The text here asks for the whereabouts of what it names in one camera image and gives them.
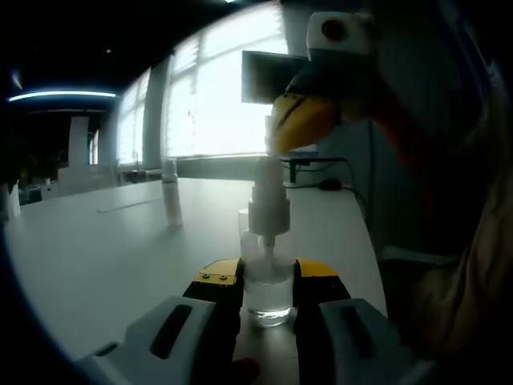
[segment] ceiling light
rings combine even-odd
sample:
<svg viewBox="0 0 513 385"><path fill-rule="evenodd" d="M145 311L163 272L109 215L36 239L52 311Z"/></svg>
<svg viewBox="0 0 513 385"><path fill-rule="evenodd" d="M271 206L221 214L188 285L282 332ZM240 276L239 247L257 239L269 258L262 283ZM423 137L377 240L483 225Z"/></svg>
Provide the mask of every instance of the ceiling light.
<svg viewBox="0 0 513 385"><path fill-rule="evenodd" d="M31 92L28 94L13 96L9 98L9 102L14 102L20 99L36 98L39 96L54 96L54 95L85 95L85 96L98 96L103 98L115 98L115 94L108 92L93 92L93 91L42 91L42 92Z"/></svg>

